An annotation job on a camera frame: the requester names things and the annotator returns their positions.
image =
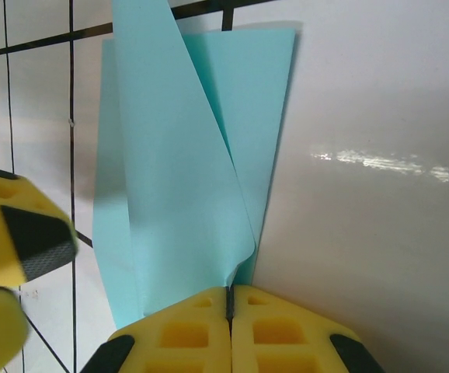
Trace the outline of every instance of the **folded paper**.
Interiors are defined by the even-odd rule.
[[[230,284],[256,251],[294,43],[183,41],[166,2],[143,3],[113,3],[103,46],[93,242],[118,327]]]

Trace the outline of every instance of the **black grid lines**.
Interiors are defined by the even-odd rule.
[[[74,30],[74,0],[69,0],[69,31],[67,33],[62,33],[52,37],[46,37],[39,40],[31,40],[26,43],[16,44],[9,46],[8,44],[8,30],[7,30],[7,9],[6,0],[3,1],[4,8],[4,28],[5,28],[5,47],[0,48],[0,55],[5,54],[6,67],[7,67],[7,93],[8,93],[8,103],[9,103],[9,131],[10,131],[10,155],[12,160],[12,172],[15,172],[14,164],[14,144],[13,144],[13,131],[12,131],[12,102],[11,102],[11,79],[10,79],[10,66],[9,66],[9,55],[18,51],[27,51],[30,49],[46,47],[55,44],[69,43],[69,55],[70,55],[70,75],[69,75],[69,171],[70,171],[70,194],[71,194],[71,220],[73,224],[75,223],[75,41],[90,37],[96,37],[100,35],[106,35],[113,32],[112,23],[104,23],[98,26],[88,27],[81,30]],[[185,19],[194,16],[202,16],[212,12],[223,12],[222,17],[222,30],[231,30],[233,27],[233,16],[234,10],[239,7],[247,5],[255,5],[264,2],[270,2],[273,0],[203,0],[199,2],[193,2],[187,5],[181,5],[172,9],[172,13],[175,19]],[[81,232],[76,231],[78,238],[84,242],[87,246],[92,247],[92,240]],[[73,261],[71,270],[72,279],[72,348],[73,348],[73,369],[72,371],[76,373],[78,371],[78,345],[77,345],[77,319],[76,319],[76,263]],[[33,322],[27,317],[28,322],[35,330],[40,339],[44,342],[47,349],[52,353],[54,358],[57,360],[60,366],[69,373],[62,360],[59,358],[57,353],[51,347],[51,345],[46,341],[43,334],[37,329]],[[24,349],[22,349],[22,363],[23,363],[23,373],[26,371],[25,361],[24,361]]]

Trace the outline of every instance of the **white wall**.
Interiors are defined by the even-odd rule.
[[[449,2],[283,0],[297,58],[255,284],[449,371]]]

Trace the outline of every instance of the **white backdrop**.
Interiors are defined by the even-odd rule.
[[[8,2],[7,17],[9,45],[68,32],[62,0]],[[75,0],[75,29],[111,20],[108,1]],[[179,24],[216,30],[221,14]],[[298,30],[255,285],[352,327],[389,372],[449,372],[449,2],[277,0],[236,9],[234,27],[250,26]],[[75,214],[88,237],[104,37],[75,42]],[[9,55],[16,172],[66,211],[68,49]],[[9,170],[5,63],[0,168]],[[81,367],[113,321],[92,249],[81,245],[76,266]],[[73,371],[71,265],[22,295]],[[35,332],[24,356],[26,372],[62,371]],[[23,371],[22,357],[7,370]]]

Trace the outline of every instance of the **black rubber pad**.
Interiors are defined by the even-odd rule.
[[[81,373],[118,373],[134,346],[132,336],[119,336],[101,344]]]
[[[332,334],[330,340],[349,373],[385,373],[361,342],[342,334]]]
[[[9,206],[0,209],[28,281],[75,258],[75,238],[65,221]]]
[[[226,319],[231,330],[233,327],[233,316],[235,316],[235,287],[226,287]]]

